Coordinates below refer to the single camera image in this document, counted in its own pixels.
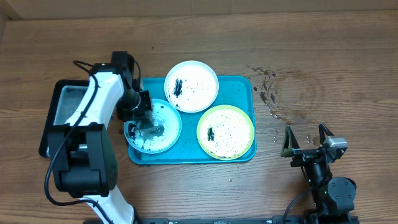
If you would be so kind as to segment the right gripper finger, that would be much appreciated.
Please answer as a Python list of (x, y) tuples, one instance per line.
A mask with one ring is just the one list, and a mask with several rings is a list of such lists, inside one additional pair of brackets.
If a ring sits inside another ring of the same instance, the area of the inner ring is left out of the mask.
[(285, 139), (284, 145), (280, 152), (281, 157), (293, 157), (296, 155), (297, 151), (300, 150), (300, 146), (293, 134), (290, 126), (285, 127)]
[(324, 123), (319, 124), (318, 130), (319, 130), (320, 144), (330, 145), (329, 137), (334, 136), (334, 134), (327, 128), (327, 126)]

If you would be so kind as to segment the dark green sponge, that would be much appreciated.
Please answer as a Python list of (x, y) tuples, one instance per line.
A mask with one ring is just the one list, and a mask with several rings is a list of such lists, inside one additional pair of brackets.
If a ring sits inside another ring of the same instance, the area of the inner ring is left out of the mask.
[(164, 126), (162, 124), (156, 126), (150, 119), (138, 121), (134, 127), (135, 138), (143, 140), (151, 140), (155, 137), (160, 137), (164, 133)]

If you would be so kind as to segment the light blue plate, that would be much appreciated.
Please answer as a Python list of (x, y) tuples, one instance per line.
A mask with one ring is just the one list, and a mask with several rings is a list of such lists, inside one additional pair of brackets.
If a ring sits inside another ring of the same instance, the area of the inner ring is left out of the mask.
[(124, 135), (129, 145), (146, 154), (158, 154), (170, 149), (179, 139), (182, 120), (178, 111), (167, 101), (151, 99), (153, 127), (147, 121), (127, 121)]

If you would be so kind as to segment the white plate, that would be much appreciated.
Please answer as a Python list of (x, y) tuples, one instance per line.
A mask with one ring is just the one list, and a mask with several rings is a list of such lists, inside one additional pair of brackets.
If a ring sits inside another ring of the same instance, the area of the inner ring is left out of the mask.
[(164, 81), (169, 103), (179, 111), (197, 113), (216, 100), (219, 81), (214, 70), (203, 62), (188, 60), (175, 65)]

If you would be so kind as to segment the yellow-green plate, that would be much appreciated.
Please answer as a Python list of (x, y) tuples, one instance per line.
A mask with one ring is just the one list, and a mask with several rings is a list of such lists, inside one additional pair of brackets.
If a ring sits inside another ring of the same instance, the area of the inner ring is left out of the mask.
[(240, 108), (214, 106), (199, 119), (197, 140), (200, 147), (214, 159), (232, 161), (242, 157), (254, 143), (254, 125)]

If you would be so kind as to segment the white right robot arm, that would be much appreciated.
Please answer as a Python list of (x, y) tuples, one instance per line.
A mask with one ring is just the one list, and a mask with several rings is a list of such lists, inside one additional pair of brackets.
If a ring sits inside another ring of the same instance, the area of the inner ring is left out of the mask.
[[(281, 219), (282, 223), (358, 223), (358, 217), (349, 213), (354, 210), (356, 183), (346, 177), (334, 177), (330, 164), (340, 159), (348, 148), (347, 140), (335, 136), (324, 123), (318, 126), (320, 145), (316, 149), (300, 148), (290, 126), (285, 128), (281, 157), (290, 157), (291, 167), (299, 167), (309, 184), (309, 189), (294, 198)], [(293, 205), (311, 194), (314, 209), (302, 216), (289, 216)]]

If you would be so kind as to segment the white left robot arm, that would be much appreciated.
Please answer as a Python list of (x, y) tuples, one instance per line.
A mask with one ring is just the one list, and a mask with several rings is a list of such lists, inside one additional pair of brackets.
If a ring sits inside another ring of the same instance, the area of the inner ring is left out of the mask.
[(140, 223), (116, 185), (117, 161), (107, 132), (113, 113), (123, 122), (153, 126), (149, 92), (134, 77), (139, 64), (127, 51), (113, 52), (109, 63), (74, 64), (88, 73), (88, 89), (66, 122), (47, 130), (51, 161), (44, 194), (59, 207), (86, 203), (102, 223)]

